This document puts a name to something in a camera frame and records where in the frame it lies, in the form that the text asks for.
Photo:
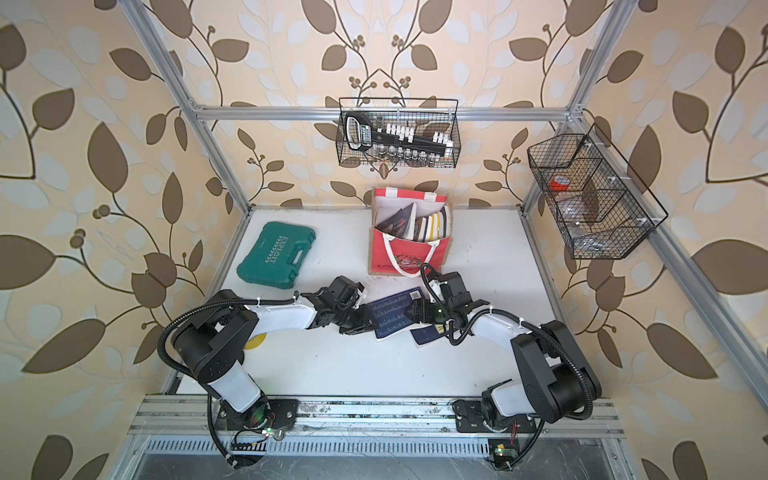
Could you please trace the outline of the red and burlap canvas bag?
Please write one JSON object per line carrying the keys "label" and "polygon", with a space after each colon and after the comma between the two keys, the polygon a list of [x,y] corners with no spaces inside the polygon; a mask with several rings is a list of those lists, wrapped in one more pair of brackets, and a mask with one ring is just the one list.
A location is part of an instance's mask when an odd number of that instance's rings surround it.
{"label": "red and burlap canvas bag", "polygon": [[[382,220],[391,217],[411,203],[416,206],[416,226],[412,240],[395,238],[376,229]],[[453,215],[446,196],[434,192],[386,187],[373,191],[371,206],[372,225],[368,263],[370,274],[415,278],[419,275],[421,265],[424,263],[435,268],[443,265],[452,242],[453,229]],[[418,219],[438,212],[443,207],[446,207],[451,214],[450,235],[431,242],[418,241],[416,239],[419,229]]]}

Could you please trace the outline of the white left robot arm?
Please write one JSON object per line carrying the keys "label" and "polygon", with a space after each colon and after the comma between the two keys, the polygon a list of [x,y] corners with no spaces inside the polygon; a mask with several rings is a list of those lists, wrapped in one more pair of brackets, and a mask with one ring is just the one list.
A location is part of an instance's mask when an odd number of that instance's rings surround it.
{"label": "white left robot arm", "polygon": [[336,325],[342,335],[373,331],[364,287],[344,276],[315,293],[296,292],[289,299],[246,299],[226,289],[207,303],[171,321],[157,341],[159,358],[173,370],[198,382],[207,392],[206,421],[213,444],[234,469],[256,463],[219,438],[212,410],[221,405],[228,425],[237,433],[253,433],[277,441],[296,422],[298,401],[275,405],[243,367],[246,344],[259,335],[280,330],[310,330]]}

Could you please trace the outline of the navy book yellow label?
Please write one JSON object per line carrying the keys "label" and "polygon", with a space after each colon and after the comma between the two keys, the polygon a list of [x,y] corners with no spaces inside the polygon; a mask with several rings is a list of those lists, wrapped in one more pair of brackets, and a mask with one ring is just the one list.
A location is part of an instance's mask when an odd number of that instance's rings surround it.
{"label": "navy book yellow label", "polygon": [[406,315],[406,311],[415,300],[423,300],[424,295],[419,287],[414,287],[368,304],[371,320],[374,326],[374,337],[383,341],[403,330],[415,325]]}

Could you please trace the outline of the dark book large white characters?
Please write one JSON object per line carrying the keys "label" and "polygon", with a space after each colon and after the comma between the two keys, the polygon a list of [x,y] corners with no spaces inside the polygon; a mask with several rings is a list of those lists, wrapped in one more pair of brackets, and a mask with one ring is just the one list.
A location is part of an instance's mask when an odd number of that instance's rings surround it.
{"label": "dark book large white characters", "polygon": [[382,220],[376,229],[395,238],[412,240],[416,226],[416,206],[411,203],[391,217]]}

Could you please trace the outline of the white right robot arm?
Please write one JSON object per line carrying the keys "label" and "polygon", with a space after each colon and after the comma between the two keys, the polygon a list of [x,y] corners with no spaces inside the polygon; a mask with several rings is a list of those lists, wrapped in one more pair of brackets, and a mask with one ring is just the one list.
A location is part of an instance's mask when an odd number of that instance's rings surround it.
{"label": "white right robot arm", "polygon": [[457,272],[442,274],[424,263],[419,276],[428,295],[406,309],[409,319],[435,326],[438,336],[453,347],[478,337],[514,357],[518,377],[481,393],[475,415],[484,428],[509,431],[522,415],[550,424],[592,416],[602,386],[564,323],[536,325],[486,300],[475,300]]}

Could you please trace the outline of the yellow cartoon man book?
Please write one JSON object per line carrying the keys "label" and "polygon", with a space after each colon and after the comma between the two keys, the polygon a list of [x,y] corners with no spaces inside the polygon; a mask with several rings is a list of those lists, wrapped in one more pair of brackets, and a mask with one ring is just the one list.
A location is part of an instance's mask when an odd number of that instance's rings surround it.
{"label": "yellow cartoon man book", "polygon": [[416,239],[431,242],[447,238],[451,229],[450,211],[443,207],[440,211],[418,219],[419,229]]}

